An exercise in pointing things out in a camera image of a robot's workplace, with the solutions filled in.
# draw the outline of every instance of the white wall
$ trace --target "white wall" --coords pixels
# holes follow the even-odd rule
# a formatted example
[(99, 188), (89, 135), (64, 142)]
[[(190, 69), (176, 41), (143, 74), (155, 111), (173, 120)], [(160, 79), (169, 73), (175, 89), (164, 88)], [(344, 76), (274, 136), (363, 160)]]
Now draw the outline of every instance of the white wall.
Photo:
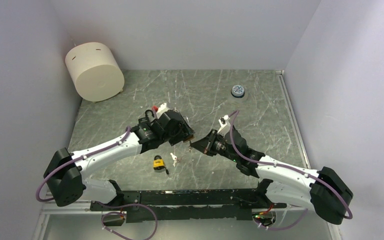
[(384, 239), (384, 0), (321, 1), (285, 78), (311, 163), (354, 192), (344, 239)]
[(320, 0), (52, 0), (122, 69), (285, 69)]
[(72, 46), (48, 1), (0, 1), (0, 240), (31, 239), (36, 187), (68, 145), (80, 100), (64, 64)]

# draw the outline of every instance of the metal frame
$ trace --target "metal frame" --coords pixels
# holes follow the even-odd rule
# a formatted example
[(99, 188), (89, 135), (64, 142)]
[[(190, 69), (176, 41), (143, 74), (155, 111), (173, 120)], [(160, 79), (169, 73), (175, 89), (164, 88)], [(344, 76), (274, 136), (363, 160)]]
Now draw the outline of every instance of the metal frame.
[[(282, 89), (282, 93), (285, 96), (286, 106), (289, 109), (288, 114), (289, 114), (290, 122), (292, 124), (292, 128), (294, 129), (294, 132), (295, 132), (296, 141), (298, 142), (298, 146), (301, 148), (300, 153), (301, 153), (302, 162), (308, 169), (310, 169), (311, 168), (310, 161), (307, 156), (303, 138), (301, 137), (300, 129), (298, 128), (298, 123), (297, 123), (297, 119), (295, 118), (294, 110), (292, 108), (291, 99), (289, 98), (289, 94), (285, 85), (285, 80), (284, 80), (285, 70), (276, 71), (276, 74), (277, 74), (276, 77), (278, 78), (278, 81), (280, 84), (280, 88)], [(327, 227), (329, 228), (330, 237), (332, 238), (332, 240), (342, 240), (341, 231), (338, 225), (334, 225), (328, 222)]]
[(304, 166), (309, 169), (310, 168), (309, 158), (307, 156), (306, 148), (304, 146), (304, 142), (301, 137), (300, 129), (298, 128), (298, 123), (297, 123), (297, 119), (295, 118), (294, 110), (292, 109), (291, 99), (289, 98), (288, 91), (286, 89), (284, 77), (281, 74), (278, 74), (276, 77), (279, 81), (282, 93), (285, 96), (286, 107), (289, 109), (288, 111), (289, 119), (295, 133), (295, 139), (298, 142), (298, 147), (301, 149), (300, 154), (301, 154), (302, 162), (304, 163)]
[[(111, 211), (91, 211), (89, 207), (91, 206), (90, 201), (77, 201), (68, 206), (59, 207), (54, 201), (47, 202), (43, 205), (41, 216), (50, 216), (50, 215), (102, 215), (109, 213)], [(154, 207), (166, 207), (166, 208), (177, 208), (184, 205), (156, 205)], [(202, 204), (194, 205), (194, 207), (214, 207), (219, 208), (222, 205), (220, 204)], [(267, 208), (252, 208), (253, 213), (264, 212)], [(275, 208), (276, 211), (303, 211), (303, 207), (288, 205), (285, 208)]]
[(34, 230), (33, 237), (32, 237), (33, 240), (43, 240), (44, 239), (45, 231), (47, 229), (48, 222), (49, 222), (49, 217), (50, 217), (50, 215), (46, 214), (46, 213), (41, 213), (39, 215), (36, 229)]

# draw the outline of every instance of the wire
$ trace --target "wire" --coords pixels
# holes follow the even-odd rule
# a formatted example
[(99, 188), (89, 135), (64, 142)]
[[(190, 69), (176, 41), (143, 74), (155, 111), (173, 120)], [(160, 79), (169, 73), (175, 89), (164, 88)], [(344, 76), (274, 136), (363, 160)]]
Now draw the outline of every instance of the wire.
[[(234, 142), (234, 138), (233, 138), (233, 126), (234, 126), (234, 123), (235, 123), (235, 119), (236, 117), (238, 116), (239, 114), (239, 110), (236, 110), (232, 113), (230, 113), (228, 116), (229, 117), (232, 117), (232, 122), (230, 124), (230, 131), (229, 131), (229, 135), (230, 135), (230, 142), (232, 143), (232, 147), (234, 149), (234, 151), (243, 159), (247, 160), (248, 162), (251, 162), (251, 163), (255, 163), (255, 164), (264, 164), (264, 165), (270, 165), (270, 166), (274, 166), (275, 164), (273, 162), (267, 162), (267, 161), (257, 161), (257, 160), (253, 160), (253, 159), (250, 159), (246, 156), (244, 156), (239, 150), (238, 148), (236, 147), (235, 145), (235, 142)], [(313, 176), (309, 173), (306, 173), (302, 170), (299, 170), (295, 167), (292, 167), (292, 166), (289, 166), (289, 165), (286, 165), (286, 164), (282, 164), (282, 163), (278, 163), (277, 166), (281, 167), (281, 168), (286, 168), (286, 169), (289, 169), (289, 170), (292, 170), (292, 171), (295, 171), (299, 174), (302, 174), (302, 175), (306, 175), (308, 174), (308, 177), (311, 178), (311, 179), (314, 179), (315, 181), (321, 183), (322, 185), (324, 185), (326, 188), (328, 188), (330, 191), (332, 191), (332, 193), (339, 199), (339, 201), (341, 202), (341, 204), (345, 207), (345, 210), (348, 212), (348, 216), (344, 215), (343, 218), (344, 219), (352, 219), (353, 218), (353, 213), (351, 212), (350, 210), (350, 207), (347, 205), (347, 203), (345, 202), (345, 200), (342, 198), (342, 196), (332, 187), (330, 186), (327, 182), (323, 181), (322, 179), (316, 177), (316, 176)]]
[(280, 220), (280, 222), (278, 222), (279, 226), (282, 225), (282, 223), (284, 222), (287, 212), (288, 212), (288, 208), (285, 208), (285, 210), (283, 211), (283, 214), (282, 214), (282, 219)]
[(126, 139), (129, 137), (129, 135), (130, 135), (130, 130), (131, 130), (131, 129), (132, 129), (132, 128), (131, 128), (130, 126), (127, 126), (126, 129), (125, 129), (125, 134), (124, 134), (124, 136), (123, 136), (119, 141), (116, 141), (116, 142), (114, 142), (113, 144), (111, 144), (111, 145), (109, 145), (109, 146), (106, 146), (106, 147), (104, 147), (104, 148), (97, 149), (97, 150), (95, 150), (95, 151), (92, 151), (92, 152), (86, 153), (86, 154), (84, 154), (84, 155), (81, 155), (81, 156), (79, 156), (79, 157), (76, 157), (76, 158), (74, 158), (74, 159), (72, 159), (72, 160), (70, 160), (70, 161), (68, 161), (68, 162), (66, 162), (66, 163), (64, 163), (64, 164), (62, 164), (61, 166), (55, 168), (53, 171), (51, 171), (51, 172), (50, 172), (50, 173), (43, 179), (43, 181), (40, 183), (39, 187), (37, 188), (37, 190), (36, 190), (36, 200), (38, 200), (39, 202), (42, 202), (42, 203), (44, 203), (44, 202), (49, 202), (49, 201), (54, 200), (53, 197), (51, 197), (51, 198), (46, 198), (46, 199), (42, 199), (41, 196), (40, 196), (40, 193), (41, 193), (42, 188), (44, 187), (44, 185), (47, 183), (47, 181), (48, 181), (50, 178), (52, 178), (52, 177), (53, 177), (56, 173), (58, 173), (58, 171), (60, 171), (61, 169), (65, 168), (65, 167), (67, 167), (68, 165), (73, 164), (73, 163), (75, 163), (75, 162), (77, 162), (77, 161), (79, 161), (79, 160), (84, 159), (84, 157), (88, 158), (88, 157), (90, 157), (90, 156), (93, 156), (93, 155), (102, 153), (102, 152), (104, 152), (104, 151), (107, 151), (107, 150), (109, 150), (109, 149), (112, 149), (112, 148), (114, 148), (114, 147), (117, 147), (117, 146), (119, 145), (119, 142), (123, 142), (124, 140), (126, 140)]
[[(119, 146), (119, 142), (123, 142), (124, 140), (126, 140), (126, 139), (129, 137), (129, 135), (130, 135), (130, 131), (131, 131), (131, 130), (132, 130), (132, 128), (131, 128), (130, 126), (127, 126), (126, 129), (125, 129), (125, 134), (124, 134), (124, 136), (123, 136), (119, 141), (116, 141), (115, 143), (113, 143), (113, 144), (111, 144), (111, 145), (109, 145), (109, 146), (106, 146), (106, 147), (104, 147), (104, 148), (97, 149), (97, 150), (95, 150), (95, 151), (92, 151), (92, 152), (89, 152), (89, 153), (87, 153), (87, 154), (84, 154), (84, 155), (81, 155), (81, 156), (79, 156), (79, 157), (76, 157), (75, 159), (72, 159), (72, 160), (70, 160), (70, 161), (68, 161), (68, 162), (66, 162), (66, 163), (64, 163), (64, 164), (62, 164), (61, 166), (55, 168), (53, 171), (51, 171), (51, 172), (50, 172), (50, 173), (43, 179), (42, 183), (41, 183), (41, 184), (39, 185), (39, 187), (37, 188), (37, 190), (36, 190), (36, 200), (38, 200), (39, 202), (49, 202), (49, 201), (51, 201), (51, 200), (54, 200), (53, 197), (51, 197), (51, 198), (46, 198), (46, 199), (42, 199), (42, 198), (40, 197), (40, 192), (41, 192), (42, 188), (43, 188), (44, 185), (47, 183), (47, 181), (48, 181), (50, 178), (52, 178), (52, 176), (54, 176), (58, 171), (60, 171), (61, 169), (67, 167), (68, 165), (73, 164), (73, 163), (75, 163), (75, 162), (77, 162), (77, 161), (79, 161), (79, 160), (84, 159), (84, 156), (86, 156), (86, 157), (88, 158), (88, 157), (90, 157), (90, 156), (93, 156), (93, 155), (102, 153), (102, 152), (104, 152), (104, 151), (106, 151), (106, 150), (109, 150), (109, 149), (112, 149), (112, 148), (114, 148), (114, 147), (116, 147), (116, 146)], [(145, 209), (147, 209), (148, 211), (150, 211), (151, 214), (153, 215), (153, 217), (154, 217), (154, 219), (155, 219), (155, 228), (154, 228), (153, 232), (151, 233), (151, 235), (150, 235), (149, 237), (145, 238), (144, 240), (149, 240), (149, 239), (151, 239), (151, 238), (154, 236), (155, 232), (157, 231), (157, 227), (158, 227), (158, 219), (157, 219), (157, 215), (155, 214), (155, 212), (154, 212), (151, 208), (149, 208), (149, 207), (146, 206), (146, 205), (143, 205), (143, 204), (140, 204), (140, 203), (131, 203), (131, 204), (126, 204), (126, 205), (122, 205), (122, 206), (108, 206), (108, 205), (105, 205), (105, 204), (103, 204), (102, 202), (99, 202), (99, 201), (97, 201), (97, 203), (100, 204), (101, 206), (104, 206), (104, 207), (109, 208), (109, 209), (123, 209), (123, 208), (126, 208), (126, 207), (135, 207), (135, 206), (145, 208)], [(117, 211), (112, 211), (112, 212), (106, 213), (106, 214), (105, 214), (104, 216), (102, 216), (102, 218), (101, 218), (102, 229), (105, 229), (105, 230), (109, 231), (110, 233), (113, 233), (113, 234), (119, 236), (120, 238), (123, 238), (123, 239), (126, 239), (126, 240), (132, 240), (132, 239), (126, 237), (126, 236), (121, 235), (120, 233), (118, 233), (118, 232), (116, 232), (116, 231), (113, 231), (112, 229), (110, 229), (109, 227), (107, 227), (107, 226), (104, 225), (104, 218), (105, 218), (106, 216), (109, 216), (109, 215), (119, 215), (119, 216), (121, 216), (121, 217), (124, 217), (124, 214), (123, 214), (123, 213), (121, 213), (121, 212), (117, 212)]]
[[(157, 231), (157, 227), (158, 227), (158, 219), (157, 219), (157, 215), (156, 215), (155, 212), (154, 212), (150, 207), (148, 207), (147, 205), (143, 205), (143, 204), (140, 204), (140, 203), (130, 203), (130, 204), (121, 205), (121, 206), (108, 206), (108, 205), (105, 205), (105, 204), (103, 204), (102, 202), (99, 202), (99, 201), (97, 201), (96, 203), (100, 204), (100, 205), (103, 206), (103, 207), (109, 208), (109, 209), (120, 209), (120, 208), (126, 208), (126, 207), (142, 207), (142, 208), (147, 209), (148, 211), (150, 211), (150, 213), (153, 215), (153, 218), (155, 219), (155, 228), (153, 229), (153, 232), (151, 233), (151, 235), (149, 235), (149, 237), (145, 238), (144, 240), (149, 240), (149, 239), (151, 239), (151, 238), (155, 235), (155, 233), (156, 233), (156, 231)], [(124, 217), (124, 214), (121, 213), (121, 212), (118, 212), (118, 211), (111, 211), (111, 212), (106, 213), (105, 215), (102, 216), (102, 218), (101, 218), (101, 220), (100, 220), (100, 222), (101, 222), (101, 224), (102, 224), (102, 229), (103, 229), (103, 230), (105, 229), (105, 230), (107, 230), (108, 232), (110, 232), (110, 233), (112, 233), (112, 234), (115, 234), (115, 235), (119, 236), (120, 238), (123, 238), (123, 239), (126, 239), (126, 240), (133, 240), (133, 239), (128, 238), (128, 237), (126, 237), (126, 236), (124, 236), (124, 235), (121, 235), (120, 233), (118, 233), (118, 232), (112, 230), (111, 228), (105, 226), (105, 224), (104, 224), (104, 218), (105, 218), (106, 216), (109, 216), (109, 215), (119, 215), (119, 216), (121, 216), (121, 217)]]
[[(304, 212), (301, 214), (301, 216), (299, 216), (299, 218), (294, 221), (291, 225), (289, 226), (284, 226), (284, 227), (268, 227), (266, 226), (266, 230), (271, 230), (271, 231), (283, 231), (283, 230), (288, 230), (288, 229), (291, 229), (293, 227), (295, 227), (295, 225), (297, 225), (304, 217), (305, 215), (307, 214), (309, 210), (306, 208), (304, 210)], [(259, 225), (259, 223), (255, 220), (255, 219), (252, 219), (257, 225)]]
[(273, 206), (274, 206), (273, 203), (270, 204), (270, 207), (268, 207), (267, 211), (262, 211), (262, 212), (260, 212), (259, 214), (260, 214), (260, 215), (268, 214), (268, 213), (270, 212), (270, 210), (272, 210)]

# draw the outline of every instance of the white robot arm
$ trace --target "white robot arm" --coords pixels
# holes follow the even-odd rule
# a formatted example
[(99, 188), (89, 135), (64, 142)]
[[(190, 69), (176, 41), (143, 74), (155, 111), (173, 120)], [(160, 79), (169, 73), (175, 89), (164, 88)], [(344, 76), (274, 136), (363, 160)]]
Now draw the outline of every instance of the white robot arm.
[[(55, 152), (43, 177), (59, 207), (74, 203), (78, 199), (108, 204), (122, 198), (123, 194), (113, 180), (100, 181), (90, 175), (104, 166), (123, 158), (138, 155), (156, 149), (169, 142), (172, 146), (188, 141), (194, 131), (182, 115), (167, 104), (159, 108), (146, 110), (145, 117), (139, 123), (126, 129), (126, 133), (97, 146), (69, 153), (66, 148)], [(39, 191), (36, 199), (41, 199)]]
[(234, 127), (237, 114), (238, 111), (220, 118), (219, 130), (212, 129), (206, 137), (191, 143), (191, 147), (208, 156), (222, 155), (234, 161), (243, 174), (260, 178), (256, 194), (261, 203), (300, 206), (337, 225), (344, 218), (352, 218), (348, 205), (354, 195), (335, 171), (328, 167), (297, 167), (248, 147)]
[[(220, 129), (190, 146), (205, 155), (222, 155), (236, 163), (245, 175), (260, 178), (255, 189), (256, 201), (264, 206), (286, 203), (315, 211), (322, 219), (341, 224), (353, 193), (330, 168), (322, 170), (293, 166), (256, 151), (234, 127), (231, 115), (219, 119)], [(113, 180), (100, 181), (90, 175), (115, 161), (138, 155), (169, 142), (172, 146), (193, 138), (194, 131), (182, 115), (166, 104), (146, 110), (138, 125), (126, 133), (100, 145), (69, 153), (58, 150), (43, 177), (56, 204), (60, 207), (78, 199), (118, 206), (123, 193)]]

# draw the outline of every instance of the black joint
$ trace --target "black joint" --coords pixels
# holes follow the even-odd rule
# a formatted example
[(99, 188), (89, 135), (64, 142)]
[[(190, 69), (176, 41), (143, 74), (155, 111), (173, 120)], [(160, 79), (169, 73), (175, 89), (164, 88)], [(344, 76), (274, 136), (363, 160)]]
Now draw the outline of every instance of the black joint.
[[(56, 168), (71, 160), (72, 155), (68, 152), (67, 148), (56, 151), (46, 168), (43, 178), (46, 178), (46, 176)], [(74, 203), (82, 196), (83, 190), (85, 189), (80, 170), (74, 163), (56, 172), (46, 184), (58, 207), (64, 207)]]
[(136, 126), (134, 126), (134, 127), (132, 127), (131, 129), (130, 129), (130, 132), (135, 132), (135, 131), (137, 131), (139, 129), (139, 125), (136, 125)]
[(114, 181), (114, 180), (108, 180), (108, 182), (111, 183), (112, 186), (114, 186), (114, 188), (115, 188), (115, 193), (117, 194), (117, 196), (121, 196), (121, 197), (124, 196), (122, 189), (119, 187), (119, 185), (117, 184), (116, 181)]
[(247, 176), (253, 176), (255, 178), (259, 178), (257, 171), (256, 171), (257, 164), (240, 159), (236, 162), (236, 168), (239, 169), (239, 171)]
[[(335, 189), (344, 199), (345, 203), (349, 205), (354, 194), (347, 187), (347, 185), (345, 185), (337, 173), (328, 167), (323, 167), (322, 170), (318, 171), (318, 173), (318, 178), (323, 179), (327, 184)], [(319, 217), (331, 224), (339, 225), (342, 223), (346, 209), (331, 190), (316, 181), (311, 186), (310, 195), (311, 202), (314, 205), (314, 210)]]
[(150, 122), (150, 119), (148, 116), (145, 116), (145, 117), (141, 117), (137, 120), (139, 122), (139, 124), (145, 124), (145, 123), (149, 123)]
[(140, 153), (156, 149), (165, 142), (169, 142), (173, 146), (187, 141), (193, 137), (194, 133), (182, 115), (174, 110), (164, 112), (158, 119), (153, 119), (151, 122), (146, 117), (141, 118), (132, 131), (142, 145)]
[(273, 180), (264, 178), (258, 183), (257, 188), (255, 189), (255, 196), (257, 202), (267, 208), (272, 204), (272, 201), (266, 196), (267, 188), (273, 183)]

